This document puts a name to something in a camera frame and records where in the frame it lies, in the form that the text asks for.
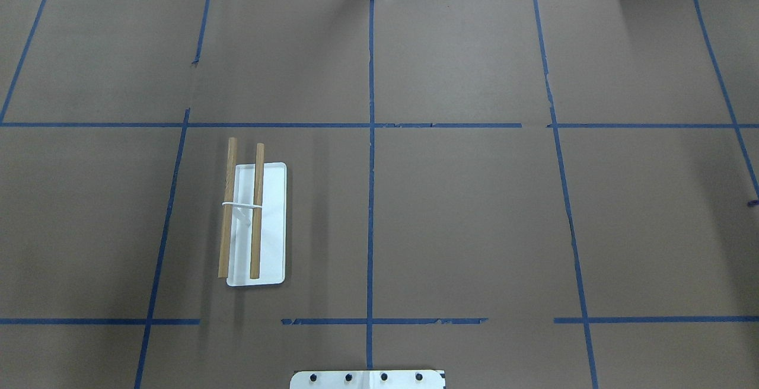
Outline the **right wooden rack bar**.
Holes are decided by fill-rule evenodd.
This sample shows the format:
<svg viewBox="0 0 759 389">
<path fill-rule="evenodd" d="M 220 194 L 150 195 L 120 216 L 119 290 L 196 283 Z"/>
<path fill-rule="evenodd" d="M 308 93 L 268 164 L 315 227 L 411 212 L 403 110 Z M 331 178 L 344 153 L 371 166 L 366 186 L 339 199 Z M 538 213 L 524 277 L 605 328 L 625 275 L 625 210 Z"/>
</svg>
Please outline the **right wooden rack bar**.
<svg viewBox="0 0 759 389">
<path fill-rule="evenodd" d="M 252 280 L 260 278 L 265 144 L 256 144 L 255 159 L 249 269 Z"/>
</svg>

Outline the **wooden rack bar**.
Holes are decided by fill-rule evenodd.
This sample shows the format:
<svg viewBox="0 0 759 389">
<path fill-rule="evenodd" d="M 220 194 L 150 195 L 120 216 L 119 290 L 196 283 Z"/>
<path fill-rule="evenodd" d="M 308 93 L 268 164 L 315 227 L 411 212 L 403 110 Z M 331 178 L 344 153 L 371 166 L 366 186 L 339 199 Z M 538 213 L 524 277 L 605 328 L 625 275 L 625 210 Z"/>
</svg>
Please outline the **wooden rack bar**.
<svg viewBox="0 0 759 389">
<path fill-rule="evenodd" d="M 225 188 L 222 201 L 222 232 L 219 247 L 218 278 L 227 278 L 229 272 L 229 257 L 231 245 L 231 202 L 235 192 L 235 171 L 238 162 L 238 139 L 228 138 L 226 164 L 225 164 Z"/>
<path fill-rule="evenodd" d="M 249 269 L 252 280 L 260 278 L 265 144 L 256 144 L 255 159 Z"/>
</svg>

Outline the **left wooden rack bar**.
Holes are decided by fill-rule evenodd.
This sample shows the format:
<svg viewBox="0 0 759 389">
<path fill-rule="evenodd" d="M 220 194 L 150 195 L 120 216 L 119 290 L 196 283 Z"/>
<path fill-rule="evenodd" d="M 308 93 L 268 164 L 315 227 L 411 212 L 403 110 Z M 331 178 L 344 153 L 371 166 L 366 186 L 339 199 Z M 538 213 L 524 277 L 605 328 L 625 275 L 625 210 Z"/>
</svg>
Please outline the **left wooden rack bar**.
<svg viewBox="0 0 759 389">
<path fill-rule="evenodd" d="M 222 201 L 222 232 L 219 247 L 218 278 L 227 278 L 229 272 L 229 257 L 231 245 L 231 202 L 235 192 L 235 171 L 238 162 L 238 139 L 228 138 L 226 164 L 225 164 L 225 188 Z"/>
</svg>

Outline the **brown paper table cover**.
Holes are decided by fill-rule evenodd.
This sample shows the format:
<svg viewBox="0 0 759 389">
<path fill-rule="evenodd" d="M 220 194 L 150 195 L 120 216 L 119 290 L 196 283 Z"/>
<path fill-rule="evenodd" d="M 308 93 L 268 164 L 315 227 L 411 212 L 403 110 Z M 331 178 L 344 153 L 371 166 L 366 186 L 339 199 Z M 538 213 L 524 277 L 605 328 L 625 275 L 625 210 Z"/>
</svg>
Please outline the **brown paper table cover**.
<svg viewBox="0 0 759 389">
<path fill-rule="evenodd" d="M 756 388 L 756 200 L 757 0 L 2 0 L 3 388 Z"/>
</svg>

